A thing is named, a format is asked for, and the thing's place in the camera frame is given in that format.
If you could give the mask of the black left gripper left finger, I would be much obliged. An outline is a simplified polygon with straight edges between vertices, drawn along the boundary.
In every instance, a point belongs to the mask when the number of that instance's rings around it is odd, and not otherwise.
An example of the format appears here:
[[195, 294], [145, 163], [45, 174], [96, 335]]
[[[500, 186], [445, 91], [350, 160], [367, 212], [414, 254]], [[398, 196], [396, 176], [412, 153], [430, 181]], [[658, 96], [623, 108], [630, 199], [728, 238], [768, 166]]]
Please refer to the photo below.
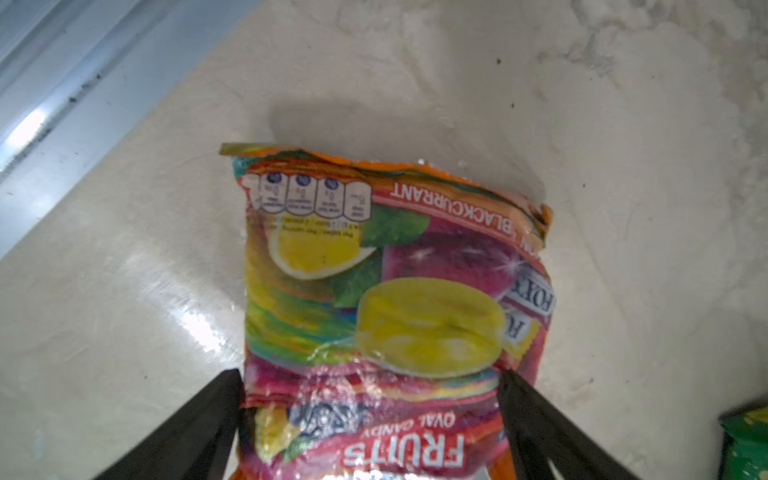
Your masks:
[[97, 480], [222, 479], [229, 461], [243, 384], [221, 372]]

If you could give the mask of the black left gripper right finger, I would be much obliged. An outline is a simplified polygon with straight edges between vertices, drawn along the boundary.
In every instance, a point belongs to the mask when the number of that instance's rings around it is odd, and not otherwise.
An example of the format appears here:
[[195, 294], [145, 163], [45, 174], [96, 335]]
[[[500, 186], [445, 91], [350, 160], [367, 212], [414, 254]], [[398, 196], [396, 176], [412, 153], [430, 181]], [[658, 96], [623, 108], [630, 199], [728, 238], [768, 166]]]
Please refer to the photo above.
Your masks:
[[636, 477], [514, 371], [501, 374], [497, 400], [519, 479]]

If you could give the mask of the orange green snack bag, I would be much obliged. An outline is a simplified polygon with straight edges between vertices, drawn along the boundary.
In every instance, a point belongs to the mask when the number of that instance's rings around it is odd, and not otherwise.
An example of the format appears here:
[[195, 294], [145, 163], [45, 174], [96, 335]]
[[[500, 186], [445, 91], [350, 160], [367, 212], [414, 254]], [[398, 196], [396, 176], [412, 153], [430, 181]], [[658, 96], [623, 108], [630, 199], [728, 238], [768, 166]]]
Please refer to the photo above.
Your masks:
[[723, 449], [718, 478], [767, 480], [767, 405], [752, 405], [719, 418]]

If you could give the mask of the orange fruits candy bag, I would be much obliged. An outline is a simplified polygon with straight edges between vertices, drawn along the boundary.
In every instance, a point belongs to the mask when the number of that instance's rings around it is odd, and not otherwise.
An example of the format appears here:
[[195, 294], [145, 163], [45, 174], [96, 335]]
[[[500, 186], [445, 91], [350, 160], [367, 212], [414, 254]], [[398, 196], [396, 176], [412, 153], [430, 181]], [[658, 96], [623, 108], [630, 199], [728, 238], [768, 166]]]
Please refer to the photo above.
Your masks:
[[247, 198], [238, 479], [512, 479], [497, 391], [534, 382], [547, 205], [427, 163], [226, 143]]

